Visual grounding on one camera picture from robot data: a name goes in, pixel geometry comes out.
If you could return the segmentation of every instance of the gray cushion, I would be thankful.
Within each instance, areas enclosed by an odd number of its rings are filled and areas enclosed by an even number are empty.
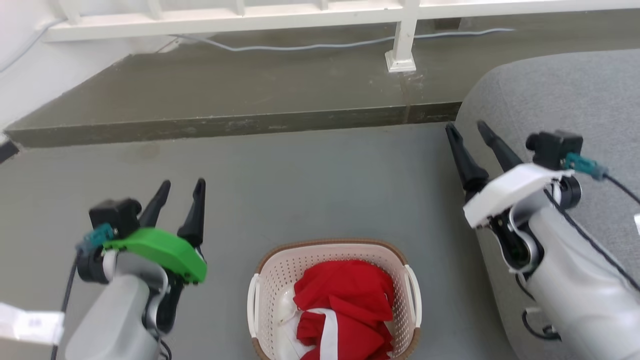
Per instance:
[[[573,53],[518,61],[483,77],[460,108],[456,126],[477,162],[492,177],[502,173],[480,138],[485,120],[526,161],[525,140],[533,132],[564,129],[582,134],[582,154],[609,166],[640,193],[640,50]],[[583,197],[570,211],[640,280],[640,236],[634,215],[640,206],[611,183],[578,175]],[[484,261],[505,330],[520,359],[576,359],[562,343],[533,338],[520,314],[533,306],[507,273],[497,242],[478,231]],[[546,319],[533,321],[540,329]]]

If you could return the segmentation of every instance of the railing post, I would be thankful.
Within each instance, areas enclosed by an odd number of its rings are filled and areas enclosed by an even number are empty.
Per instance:
[[[236,13],[238,16],[244,16],[244,0],[236,0]]]
[[[80,22],[80,6],[78,0],[59,0],[59,4],[67,17],[67,22],[71,25],[78,25]]]
[[[415,71],[411,54],[420,0],[404,0],[403,18],[396,24],[394,48],[385,54],[389,72]]]
[[[147,0],[151,18],[154,20],[160,20],[162,17],[162,8],[160,7],[160,0]]]

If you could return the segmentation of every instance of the concrete floor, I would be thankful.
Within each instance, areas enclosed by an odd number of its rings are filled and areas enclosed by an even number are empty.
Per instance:
[[[392,43],[353,49],[232,53],[208,44],[131,56],[14,123],[26,147],[376,126],[455,118],[456,103],[489,70],[558,53],[640,47],[640,10],[465,18],[482,37],[416,40],[417,71],[389,74]],[[394,24],[245,31],[231,46],[349,43]],[[430,21],[417,33],[434,32]],[[428,106],[453,103],[453,106]],[[359,109],[359,113],[344,110]]]
[[[176,231],[198,177],[209,274],[183,293],[168,338],[176,359],[256,359],[245,300],[259,260],[280,244],[342,236],[383,239],[407,256],[423,299],[414,359],[515,359],[463,218],[444,124],[23,151],[0,165],[0,300],[57,309],[92,205],[146,203],[170,179],[158,226]],[[76,282],[64,341],[101,288]],[[39,345],[0,348],[3,359],[49,358]]]

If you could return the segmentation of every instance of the white plastic basket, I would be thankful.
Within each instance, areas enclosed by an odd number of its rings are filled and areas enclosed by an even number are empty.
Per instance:
[[[295,310],[293,284],[304,271],[329,260],[364,260],[386,271],[394,282],[394,319],[387,324],[394,337],[392,359],[406,359],[417,346],[422,321],[418,280],[395,247],[378,240],[331,239],[294,243],[272,250],[251,279],[246,301],[253,346],[262,360],[296,359],[284,330],[283,316]]]

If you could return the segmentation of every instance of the gray robot arm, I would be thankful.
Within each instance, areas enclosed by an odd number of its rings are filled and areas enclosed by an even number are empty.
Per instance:
[[[67,360],[155,360],[159,345],[171,359],[162,338],[173,328],[182,289],[204,281],[207,265],[200,252],[205,181],[198,180],[175,236],[153,229],[169,189],[165,181],[140,218],[133,199],[107,200],[90,210],[94,231],[78,246],[77,272],[107,286],[73,333]]]
[[[640,359],[640,293],[553,207],[529,228],[545,255],[524,286],[583,360]]]
[[[108,251],[103,260],[109,281],[71,337],[67,360],[155,360],[163,335],[154,322],[143,321],[153,299],[150,289],[165,294],[165,270],[130,252]]]
[[[561,210],[560,204],[570,207],[577,203],[575,196],[580,197],[579,184],[571,187],[576,185],[573,172],[560,165],[567,152],[579,154],[582,138],[545,133],[552,146],[535,149],[536,163],[523,164],[484,122],[478,128],[505,173],[489,181],[455,127],[447,126],[467,195],[465,217],[472,227],[493,231],[509,271],[524,280],[524,288],[553,325],[550,333],[528,329],[540,338],[561,339],[583,360],[640,360],[637,283],[592,237],[593,243],[587,241]],[[534,150],[535,144],[527,142]],[[560,182],[573,199],[551,197],[549,190],[556,192],[549,186]]]

